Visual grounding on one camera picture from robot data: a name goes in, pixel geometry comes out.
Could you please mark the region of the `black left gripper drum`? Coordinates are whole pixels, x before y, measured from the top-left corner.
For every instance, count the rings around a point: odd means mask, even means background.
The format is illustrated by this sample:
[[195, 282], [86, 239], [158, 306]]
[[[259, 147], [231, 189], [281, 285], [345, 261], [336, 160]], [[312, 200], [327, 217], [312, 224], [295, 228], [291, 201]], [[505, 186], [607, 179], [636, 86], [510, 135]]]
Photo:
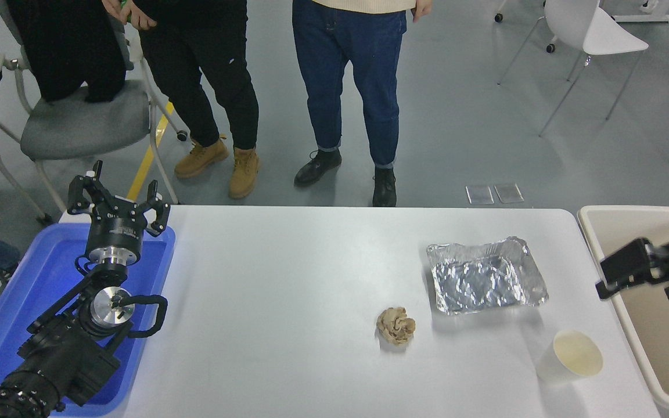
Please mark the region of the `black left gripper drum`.
[[105, 201], [91, 209], [91, 227], [86, 242], [86, 253], [100, 248], [123, 248], [141, 253], [146, 217], [133, 209], [132, 204], [119, 204], [117, 209]]

